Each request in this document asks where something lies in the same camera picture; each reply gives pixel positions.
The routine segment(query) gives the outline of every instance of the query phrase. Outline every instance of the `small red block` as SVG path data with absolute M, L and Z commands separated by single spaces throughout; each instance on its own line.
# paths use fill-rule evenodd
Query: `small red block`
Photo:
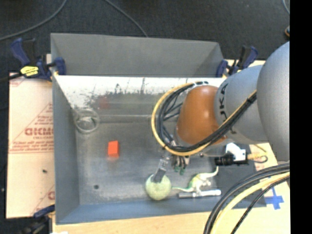
M 114 157 L 114 158 L 119 157 L 119 142 L 118 142 L 118 140 L 108 142 L 107 154 L 109 157 Z

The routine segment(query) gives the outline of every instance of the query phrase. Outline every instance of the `green ball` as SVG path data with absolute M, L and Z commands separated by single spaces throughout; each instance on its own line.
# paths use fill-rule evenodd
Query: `green ball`
M 151 175 L 146 183 L 145 183 L 145 190 L 147 194 L 154 200 L 162 200 L 166 196 L 169 195 L 171 191 L 171 182 L 169 178 L 165 175 L 162 178 L 162 181 L 159 183 L 152 182 L 151 178 L 153 175 Z

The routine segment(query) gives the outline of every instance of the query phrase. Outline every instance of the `yellow object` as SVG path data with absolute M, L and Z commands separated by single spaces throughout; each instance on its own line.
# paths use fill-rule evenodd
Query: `yellow object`
M 39 68 L 36 66 L 25 66 L 20 70 L 20 72 L 26 76 L 33 76 L 38 74 L 38 70 Z
M 152 199 L 162 200 L 169 195 L 171 191 L 171 182 L 166 175 L 162 178 L 161 182 L 152 182 L 152 176 L 153 175 L 147 179 L 145 190 Z
M 232 201 L 230 201 L 227 206 L 222 210 L 222 212 L 217 216 L 215 222 L 214 222 L 214 226 L 212 227 L 211 230 L 211 234 L 216 234 L 217 233 L 217 228 L 218 225 L 220 224 L 221 220 L 224 218 L 224 216 L 226 215 L 226 213 L 228 213 L 236 204 L 238 204 L 242 199 L 244 199 L 245 197 L 249 196 L 250 194 L 254 193 L 255 191 L 263 188 L 263 187 L 267 187 L 268 185 L 277 182 L 287 176 L 290 175 L 290 172 L 281 174 L 281 175 L 275 175 L 273 177 L 270 177 L 248 189 L 246 189 L 245 191 L 241 192 L 239 195 L 237 195 L 234 199 L 232 199 Z
M 178 90 L 180 88 L 183 88 L 183 87 L 186 87 L 186 86 L 189 86 L 191 84 L 194 84 L 192 82 L 189 82 L 189 83 L 185 83 L 185 84 L 182 84 L 182 85 L 179 85 L 175 88 L 172 88 L 170 89 L 168 92 L 166 92 L 159 100 L 158 102 L 156 103 L 155 107 L 154 107 L 154 110 L 153 110 L 153 113 L 152 113 L 152 120 L 151 120 L 151 125 L 152 125 L 152 131 L 153 131 L 153 134 L 154 134 L 154 137 L 156 138 L 157 142 L 161 145 L 162 148 L 166 149 L 169 153 L 172 153 L 174 155 L 178 155 L 178 156 L 190 156 L 190 155 L 193 155 L 193 154 L 196 154 L 200 151 L 202 151 L 204 148 L 206 148 L 207 146 L 209 146 L 211 143 L 208 142 L 202 146 L 199 146 L 198 148 L 192 150 L 192 151 L 188 151 L 188 152 L 177 152 L 175 150 L 172 150 L 170 149 L 159 137 L 158 133 L 157 133 L 157 130 L 156 130 L 156 125 L 155 125 L 155 119 L 156 119 L 156 112 L 158 110 L 158 108 L 160 107 L 161 103 L 165 100 L 165 98 L 167 96 L 169 96 L 171 93 L 173 93 L 175 90 Z M 257 90 L 254 90 L 250 97 L 252 97 L 255 93 L 257 92 Z M 220 126 L 219 128 L 221 128 L 224 124 L 226 124 L 232 117 L 233 115 L 237 112 L 237 110 L 241 107 L 239 106 Z

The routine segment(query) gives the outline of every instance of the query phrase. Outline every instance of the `black floor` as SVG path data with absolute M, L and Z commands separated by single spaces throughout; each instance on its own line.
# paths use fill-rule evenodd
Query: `black floor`
M 258 58 L 266 59 L 289 40 L 284 30 L 290 17 L 282 0 L 68 0 L 48 22 L 14 35 L 48 19 L 63 1 L 0 0 L 0 78 L 19 69 L 10 52 L 14 39 L 36 38 L 36 52 L 41 55 L 50 51 L 51 32 L 216 41 L 227 59 L 238 58 L 243 44 L 254 46 Z M 285 2 L 290 8 L 290 0 Z M 7 106 L 4 82 L 0 84 L 0 234 L 15 233 L 32 222 L 5 219 Z

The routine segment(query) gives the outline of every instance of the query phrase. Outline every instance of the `blue clamp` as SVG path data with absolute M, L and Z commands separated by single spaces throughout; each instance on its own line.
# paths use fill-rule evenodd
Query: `blue clamp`
M 18 38 L 11 44 L 13 56 L 21 62 L 20 73 L 26 78 L 39 78 L 52 81 L 51 67 L 56 67 L 55 72 L 59 75 L 66 74 L 65 61 L 61 57 L 55 58 L 52 63 L 46 63 L 45 58 L 35 57 L 34 54 L 35 39 L 23 41 Z
M 215 77 L 221 78 L 223 74 L 226 74 L 226 69 L 228 68 L 228 74 L 233 75 L 237 73 L 239 70 L 243 70 L 249 67 L 250 64 L 252 64 L 258 56 L 258 51 L 254 47 L 247 48 L 246 46 L 242 47 L 242 52 L 240 55 L 240 58 L 238 60 L 238 63 L 233 63 L 232 66 L 229 66 L 228 62 L 226 60 L 222 60 L 219 66 L 217 67 L 216 75 Z

